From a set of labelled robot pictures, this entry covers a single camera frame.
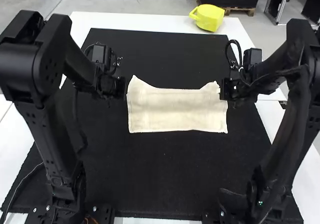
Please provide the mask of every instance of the black rubber mat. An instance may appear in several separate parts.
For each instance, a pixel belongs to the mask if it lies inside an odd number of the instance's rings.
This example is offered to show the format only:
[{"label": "black rubber mat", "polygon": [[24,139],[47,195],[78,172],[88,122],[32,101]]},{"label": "black rubber mat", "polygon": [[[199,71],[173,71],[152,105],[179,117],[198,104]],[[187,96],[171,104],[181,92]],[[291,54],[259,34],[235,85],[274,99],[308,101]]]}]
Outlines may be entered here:
[{"label": "black rubber mat", "polygon": [[[228,75],[223,35],[92,29],[83,45],[101,42],[123,57],[122,74],[133,74],[159,88],[199,89]],[[72,144],[81,145],[72,118],[72,84],[56,96]],[[199,220],[216,208],[219,188],[244,193],[253,168],[270,141],[253,103],[227,111],[228,134],[202,131],[134,133],[128,131],[124,101],[110,108],[89,94],[79,95],[79,118],[89,147],[82,155],[86,200],[105,202],[118,216]],[[33,146],[2,208],[19,181],[42,160]],[[45,205],[49,195],[45,171],[39,171],[11,211],[28,212]],[[299,217],[296,206],[291,218]]]}]

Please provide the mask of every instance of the gray floor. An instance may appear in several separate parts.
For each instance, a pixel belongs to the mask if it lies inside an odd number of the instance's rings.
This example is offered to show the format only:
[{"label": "gray floor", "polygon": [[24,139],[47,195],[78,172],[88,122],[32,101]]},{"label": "gray floor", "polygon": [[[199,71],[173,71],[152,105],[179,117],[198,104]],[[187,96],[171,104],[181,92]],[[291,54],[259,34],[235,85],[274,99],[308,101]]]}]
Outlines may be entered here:
[{"label": "gray floor", "polygon": [[[258,1],[254,17],[244,12],[232,12],[230,15],[240,19],[254,45],[263,50],[264,59],[286,40],[286,27],[273,25],[264,15],[266,2]],[[301,0],[291,0],[286,4],[282,22],[302,18],[299,2]],[[70,15],[74,11],[188,15],[196,5],[196,0],[0,0],[0,33],[21,9],[39,11],[47,19],[53,13]],[[285,83],[281,89],[285,95],[288,94]],[[320,137],[317,143],[320,152]]]}]

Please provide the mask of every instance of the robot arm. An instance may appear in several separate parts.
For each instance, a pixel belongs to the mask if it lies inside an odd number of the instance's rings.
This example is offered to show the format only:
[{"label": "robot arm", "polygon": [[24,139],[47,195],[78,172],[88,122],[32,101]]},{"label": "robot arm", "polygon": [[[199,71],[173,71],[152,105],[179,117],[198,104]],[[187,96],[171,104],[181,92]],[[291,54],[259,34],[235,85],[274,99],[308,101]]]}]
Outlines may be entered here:
[{"label": "robot arm", "polygon": [[245,195],[219,193],[220,223],[261,224],[284,219],[292,202],[297,170],[320,130],[320,45],[307,20],[287,24],[287,40],[267,60],[260,49],[244,52],[243,63],[230,63],[220,98],[235,106],[271,94],[287,80],[288,104],[272,146],[254,169]]},{"label": "robot arm", "polygon": [[93,44],[90,61],[71,38],[71,25],[66,15],[54,14],[44,21],[38,12],[20,11],[0,35],[0,86],[33,135],[56,217],[72,224],[85,217],[86,175],[55,94],[63,74],[77,90],[103,99],[123,98],[125,80],[113,76],[120,58],[109,47]]}]

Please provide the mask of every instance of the yellow object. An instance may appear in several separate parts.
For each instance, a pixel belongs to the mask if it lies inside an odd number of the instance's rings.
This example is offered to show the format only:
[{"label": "yellow object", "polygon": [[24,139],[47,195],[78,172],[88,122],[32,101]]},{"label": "yellow object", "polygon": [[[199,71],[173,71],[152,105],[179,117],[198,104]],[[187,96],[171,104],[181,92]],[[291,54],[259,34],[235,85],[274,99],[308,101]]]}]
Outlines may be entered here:
[{"label": "yellow object", "polygon": [[189,13],[189,17],[196,20],[198,27],[211,32],[218,30],[224,16],[224,9],[210,4],[199,5]]}]

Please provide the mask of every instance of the cloth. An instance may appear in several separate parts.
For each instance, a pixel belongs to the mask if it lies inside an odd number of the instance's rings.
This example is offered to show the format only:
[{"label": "cloth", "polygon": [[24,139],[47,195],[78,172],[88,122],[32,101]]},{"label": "cloth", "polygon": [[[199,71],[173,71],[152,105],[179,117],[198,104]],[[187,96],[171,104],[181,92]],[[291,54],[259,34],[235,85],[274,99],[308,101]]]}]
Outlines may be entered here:
[{"label": "cloth", "polygon": [[228,102],[216,81],[201,89],[165,89],[133,75],[126,94],[130,133],[198,130],[228,133]]}]

